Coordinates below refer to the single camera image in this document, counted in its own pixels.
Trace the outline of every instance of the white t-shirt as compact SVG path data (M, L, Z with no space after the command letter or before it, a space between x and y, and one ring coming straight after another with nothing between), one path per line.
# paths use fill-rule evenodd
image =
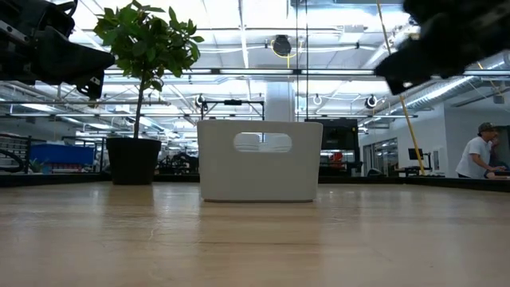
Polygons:
M471 158L472 154L480 155L481 160L487 163L491 159L491 146L492 143L485 142L481 137L470 140L462 152L462 158L457 169L455 170L459 175L468 176L472 179L483 179L486 170L476 164Z

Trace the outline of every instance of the wall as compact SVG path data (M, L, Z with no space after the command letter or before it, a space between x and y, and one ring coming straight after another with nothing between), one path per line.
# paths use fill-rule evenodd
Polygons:
M418 118L412 118L411 123L414 129L418 147L424 153L434 150L440 151L440 169L435 172L447 172L449 169L449 159L446 156L446 136L445 136L445 109L443 104L437 104L433 107L433 111L417 112ZM410 135L409 128L405 119L397 119L390 124L390 129L370 130L369 135L361 135L359 137L359 147L362 151L363 147L368 144L377 143L383 140L396 138L398 141L398 166L408 167L417 166L417 160L409 159L409 148L414 147L413 140Z
M50 122L46 118L37 118L35 124L25 119L0 119L0 133L11 133L19 136L32 136L38 140L61 140L62 136L75 136L80 128L64 122Z
M484 122L503 126L509 125L510 112L498 108L477 110L447 108L445 110L448 161L451 162L448 176L457 177L455 169L461 160L465 145L477 136L478 126Z

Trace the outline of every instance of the person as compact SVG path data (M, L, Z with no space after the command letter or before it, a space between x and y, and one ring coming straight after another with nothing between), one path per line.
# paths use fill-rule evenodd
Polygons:
M497 137L496 127L491 123L483 123L478 127L478 136L468 142L457 165L459 178L483 179L485 172L504 171L505 167L491 167L492 140Z

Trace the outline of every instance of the blue bin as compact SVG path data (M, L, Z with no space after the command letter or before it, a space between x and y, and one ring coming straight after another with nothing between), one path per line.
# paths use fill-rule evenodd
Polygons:
M94 148L37 144L31 147L30 159L36 159L39 163L93 164Z

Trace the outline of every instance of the black plant pot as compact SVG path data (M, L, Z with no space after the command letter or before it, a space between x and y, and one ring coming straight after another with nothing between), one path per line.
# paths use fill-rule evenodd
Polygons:
M106 139L110 156L113 184L151 184L158 163L161 142L158 140L111 138Z

